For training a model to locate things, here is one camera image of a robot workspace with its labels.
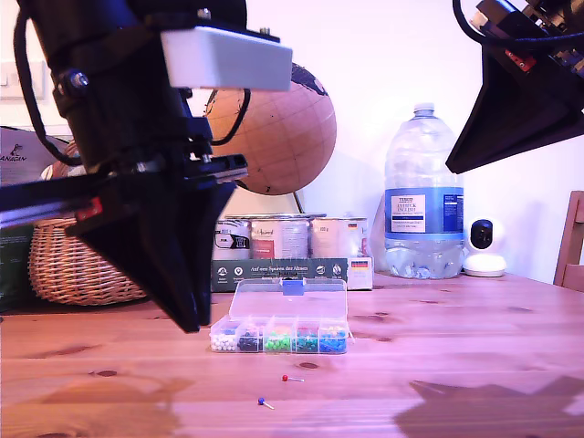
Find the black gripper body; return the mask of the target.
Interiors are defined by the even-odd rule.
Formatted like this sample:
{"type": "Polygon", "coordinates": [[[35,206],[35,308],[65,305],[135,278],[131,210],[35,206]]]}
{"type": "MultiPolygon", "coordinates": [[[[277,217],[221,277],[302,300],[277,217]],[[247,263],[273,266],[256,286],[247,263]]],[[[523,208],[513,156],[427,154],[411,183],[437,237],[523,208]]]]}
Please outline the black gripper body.
{"type": "Polygon", "coordinates": [[[54,95],[78,145],[67,156],[47,137],[32,89],[26,37],[14,37],[16,67],[34,131],[59,161],[80,164],[82,176],[28,182],[1,191],[1,224],[30,224],[61,214],[88,218],[101,209],[89,197],[100,179],[156,175],[175,194],[180,227],[188,193],[229,183],[245,173],[243,156],[212,155],[207,120],[193,117],[186,90],[170,85],[162,44],[148,34],[112,34],[64,47],[54,60],[54,95]]]}

